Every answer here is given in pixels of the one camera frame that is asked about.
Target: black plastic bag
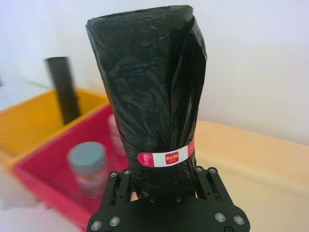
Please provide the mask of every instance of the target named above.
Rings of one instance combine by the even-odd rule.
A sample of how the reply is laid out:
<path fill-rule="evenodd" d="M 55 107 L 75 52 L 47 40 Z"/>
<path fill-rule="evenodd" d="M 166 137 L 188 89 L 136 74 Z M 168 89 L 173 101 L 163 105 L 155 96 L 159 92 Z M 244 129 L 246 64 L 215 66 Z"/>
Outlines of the black plastic bag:
<path fill-rule="evenodd" d="M 89 20 L 86 29 L 138 196 L 194 196 L 195 153 L 168 167 L 137 160 L 194 138 L 207 55 L 193 8 L 112 14 Z"/>

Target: plastic bin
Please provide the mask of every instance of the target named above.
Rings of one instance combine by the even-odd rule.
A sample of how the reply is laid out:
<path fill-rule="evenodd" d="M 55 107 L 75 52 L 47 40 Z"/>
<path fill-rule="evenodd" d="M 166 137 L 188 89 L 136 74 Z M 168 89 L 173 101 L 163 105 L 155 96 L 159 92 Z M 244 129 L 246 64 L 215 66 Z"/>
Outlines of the plastic bin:
<path fill-rule="evenodd" d="M 75 90 L 82 116 L 64 126 L 54 90 L 0 112 L 0 165 L 10 169 L 19 159 L 108 103 L 105 95 Z"/>
<path fill-rule="evenodd" d="M 112 146 L 107 122 L 111 114 L 109 105 L 101 108 L 13 166 L 15 175 L 38 199 L 74 221 L 83 231 L 101 199 L 84 196 L 70 170 L 67 154 L 79 143 L 100 142 L 106 148 L 109 172 L 128 168 L 127 158 L 116 154 Z"/>

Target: white wall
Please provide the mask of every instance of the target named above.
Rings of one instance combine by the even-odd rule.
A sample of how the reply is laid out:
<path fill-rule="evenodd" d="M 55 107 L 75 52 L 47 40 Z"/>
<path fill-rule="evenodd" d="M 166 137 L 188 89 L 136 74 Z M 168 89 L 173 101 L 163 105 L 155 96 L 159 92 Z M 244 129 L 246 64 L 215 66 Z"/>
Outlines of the white wall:
<path fill-rule="evenodd" d="M 0 3 L 0 76 L 50 86 L 42 60 L 70 56 L 77 86 L 103 92 L 85 24 L 187 4 L 208 52 L 199 119 L 309 145 L 309 1 L 10 0 Z"/>

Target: plastic bottle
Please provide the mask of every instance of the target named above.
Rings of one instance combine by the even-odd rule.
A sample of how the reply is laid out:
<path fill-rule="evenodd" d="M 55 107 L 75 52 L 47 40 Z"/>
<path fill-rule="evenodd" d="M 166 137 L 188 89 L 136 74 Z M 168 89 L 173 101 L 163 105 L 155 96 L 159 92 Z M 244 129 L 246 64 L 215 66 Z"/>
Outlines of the plastic bottle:
<path fill-rule="evenodd" d="M 97 142 L 78 144 L 70 150 L 68 161 L 82 191 L 90 197 L 100 196 L 107 180 L 104 146 Z"/>

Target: black garbage bag roll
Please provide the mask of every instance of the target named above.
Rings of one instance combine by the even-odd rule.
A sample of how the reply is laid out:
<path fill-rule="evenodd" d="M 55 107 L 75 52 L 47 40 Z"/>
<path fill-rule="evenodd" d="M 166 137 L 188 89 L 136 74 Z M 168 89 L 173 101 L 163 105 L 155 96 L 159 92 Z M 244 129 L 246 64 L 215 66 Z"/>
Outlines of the black garbage bag roll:
<path fill-rule="evenodd" d="M 207 55 L 193 8 L 111 14 L 90 19 L 86 29 L 137 195 L 195 195 L 194 152 L 167 167 L 145 167 L 137 159 L 194 138 Z"/>

